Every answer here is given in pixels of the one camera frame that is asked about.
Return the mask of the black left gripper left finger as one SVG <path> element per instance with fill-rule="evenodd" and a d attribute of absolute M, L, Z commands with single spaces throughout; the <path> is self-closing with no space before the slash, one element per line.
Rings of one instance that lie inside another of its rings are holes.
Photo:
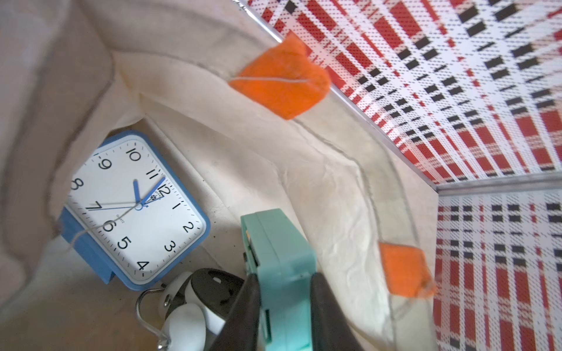
<path fill-rule="evenodd" d="M 225 325 L 209 350 L 257 350 L 260 310 L 259 281 L 256 274 L 251 274 L 245 280 Z"/>

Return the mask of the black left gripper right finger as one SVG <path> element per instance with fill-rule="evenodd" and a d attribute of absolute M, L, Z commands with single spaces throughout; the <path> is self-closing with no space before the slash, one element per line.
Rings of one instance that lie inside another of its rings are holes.
<path fill-rule="evenodd" d="M 310 306 L 313 350 L 363 350 L 320 272 L 311 278 Z"/>

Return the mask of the teal small clock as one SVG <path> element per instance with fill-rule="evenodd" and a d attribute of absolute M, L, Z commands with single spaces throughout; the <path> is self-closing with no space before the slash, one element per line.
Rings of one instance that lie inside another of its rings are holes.
<path fill-rule="evenodd" d="M 265 350 L 311 350 L 316 253 L 281 209 L 241 217 L 246 270 L 257 276 Z"/>

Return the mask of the beige canvas bag orange handles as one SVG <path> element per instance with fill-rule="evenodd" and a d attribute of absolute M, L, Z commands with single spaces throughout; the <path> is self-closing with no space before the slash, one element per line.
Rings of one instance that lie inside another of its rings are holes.
<path fill-rule="evenodd" d="M 146 133 L 211 222 L 171 273 L 244 274 L 240 219 L 281 209 L 368 350 L 435 350 L 432 303 L 386 289 L 381 243 L 418 247 L 437 196 L 331 94 L 286 121 L 228 82 L 275 41 L 232 1 L 1 3 L 1 349 L 153 350 L 137 293 L 61 237 L 71 177 Z"/>

